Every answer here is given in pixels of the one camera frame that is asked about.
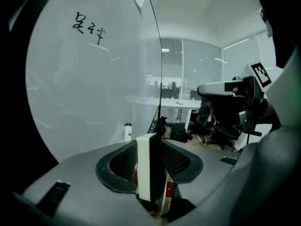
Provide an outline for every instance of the whiteboard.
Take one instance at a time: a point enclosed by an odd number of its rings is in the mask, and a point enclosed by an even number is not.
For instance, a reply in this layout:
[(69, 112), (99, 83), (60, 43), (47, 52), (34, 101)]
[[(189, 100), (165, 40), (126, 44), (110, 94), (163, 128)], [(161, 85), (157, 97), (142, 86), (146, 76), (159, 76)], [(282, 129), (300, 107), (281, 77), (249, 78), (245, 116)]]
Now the whiteboard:
[(35, 125), (61, 162), (147, 133), (159, 105), (148, 71), (161, 74), (161, 44), (150, 0), (49, 0), (33, 29), (26, 90)]

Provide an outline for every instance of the ceiling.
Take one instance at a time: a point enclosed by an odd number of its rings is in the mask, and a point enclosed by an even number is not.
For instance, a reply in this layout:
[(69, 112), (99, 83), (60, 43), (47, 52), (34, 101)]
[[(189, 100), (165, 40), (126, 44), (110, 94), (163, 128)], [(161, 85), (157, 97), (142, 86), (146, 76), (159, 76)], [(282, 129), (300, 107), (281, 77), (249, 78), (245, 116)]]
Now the ceiling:
[(152, 0), (158, 23), (198, 24), (217, 35), (244, 16), (258, 12), (258, 0)]

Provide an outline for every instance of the red object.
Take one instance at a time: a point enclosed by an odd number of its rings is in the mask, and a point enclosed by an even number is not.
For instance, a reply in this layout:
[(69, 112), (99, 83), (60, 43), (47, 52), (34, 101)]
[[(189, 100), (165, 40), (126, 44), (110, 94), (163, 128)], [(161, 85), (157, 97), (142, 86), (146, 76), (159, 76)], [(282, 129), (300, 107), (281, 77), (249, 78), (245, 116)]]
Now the red object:
[(173, 189), (174, 189), (174, 183), (168, 182), (167, 185), (166, 185), (165, 197), (168, 197), (168, 198), (173, 197)]

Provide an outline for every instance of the black mesh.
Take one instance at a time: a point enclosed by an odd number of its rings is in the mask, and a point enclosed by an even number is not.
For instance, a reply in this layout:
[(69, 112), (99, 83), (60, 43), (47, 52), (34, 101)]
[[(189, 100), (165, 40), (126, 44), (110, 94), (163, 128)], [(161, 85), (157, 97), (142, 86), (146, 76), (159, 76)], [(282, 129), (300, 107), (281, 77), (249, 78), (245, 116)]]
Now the black mesh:
[(162, 160), (171, 177), (188, 168), (190, 160), (166, 144), (162, 144)]
[(137, 163), (137, 146), (132, 145), (110, 162), (110, 169), (119, 177), (131, 181)]
[(228, 164), (232, 164), (232, 165), (235, 165), (237, 160), (235, 159), (232, 159), (232, 158), (229, 158), (229, 157), (223, 157), (221, 159), (222, 162), (225, 162), (225, 163), (228, 163)]

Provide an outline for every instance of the table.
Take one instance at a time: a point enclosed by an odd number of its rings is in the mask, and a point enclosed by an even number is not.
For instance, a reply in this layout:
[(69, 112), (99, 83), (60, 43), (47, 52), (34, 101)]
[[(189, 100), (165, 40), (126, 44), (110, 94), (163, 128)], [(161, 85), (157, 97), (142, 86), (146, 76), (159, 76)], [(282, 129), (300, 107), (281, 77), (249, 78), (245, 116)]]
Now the table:
[[(126, 101), (133, 104), (147, 104), (147, 105), (158, 105), (159, 98), (152, 97), (126, 97)], [(198, 110), (201, 107), (200, 100), (178, 100), (178, 99), (161, 99), (161, 107), (175, 108), (178, 109), (177, 121), (181, 121), (183, 109), (188, 109), (188, 114), (185, 122), (185, 129), (187, 131), (190, 116), (192, 110)]]

